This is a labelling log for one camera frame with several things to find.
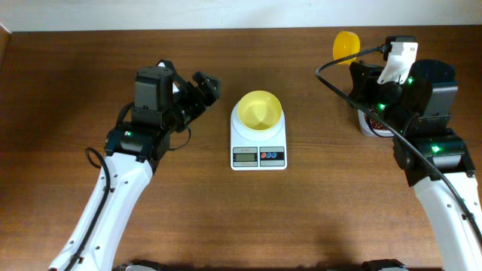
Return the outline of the red adzuki beans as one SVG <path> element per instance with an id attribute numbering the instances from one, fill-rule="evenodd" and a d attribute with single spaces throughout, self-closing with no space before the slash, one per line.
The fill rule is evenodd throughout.
<path id="1" fill-rule="evenodd" d="M 384 125 L 377 122 L 375 119 L 368 116 L 367 114 L 365 115 L 365 121 L 367 122 L 367 125 L 371 129 L 373 129 L 375 132 L 388 132 L 389 131 Z"/>

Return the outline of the yellow measuring scoop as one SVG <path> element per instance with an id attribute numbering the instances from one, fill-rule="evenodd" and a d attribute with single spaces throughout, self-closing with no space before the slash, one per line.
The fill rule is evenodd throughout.
<path id="1" fill-rule="evenodd" d="M 354 32 L 341 31 L 337 34 L 333 44 L 334 60 L 360 52 L 360 39 Z"/>

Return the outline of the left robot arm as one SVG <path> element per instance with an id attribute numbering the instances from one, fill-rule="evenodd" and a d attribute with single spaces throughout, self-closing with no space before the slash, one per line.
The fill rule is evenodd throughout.
<path id="1" fill-rule="evenodd" d="M 103 153 L 84 153 L 99 176 L 89 201 L 51 270 L 110 270 L 133 208 L 163 156 L 170 136 L 190 124 L 221 96 L 219 79 L 195 72 L 184 80 L 169 60 L 136 72 L 135 99 L 120 110 Z"/>

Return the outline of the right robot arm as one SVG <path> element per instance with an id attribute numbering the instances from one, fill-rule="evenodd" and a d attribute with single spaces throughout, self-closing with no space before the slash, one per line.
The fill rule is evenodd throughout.
<path id="1" fill-rule="evenodd" d="M 386 66 L 351 61 L 350 98 L 404 136 L 417 157 L 394 139 L 394 157 L 429 219 L 445 270 L 481 268 L 481 207 L 474 164 L 464 141 L 449 128 L 458 91 L 455 70 L 416 59 L 411 36 L 389 36 Z"/>

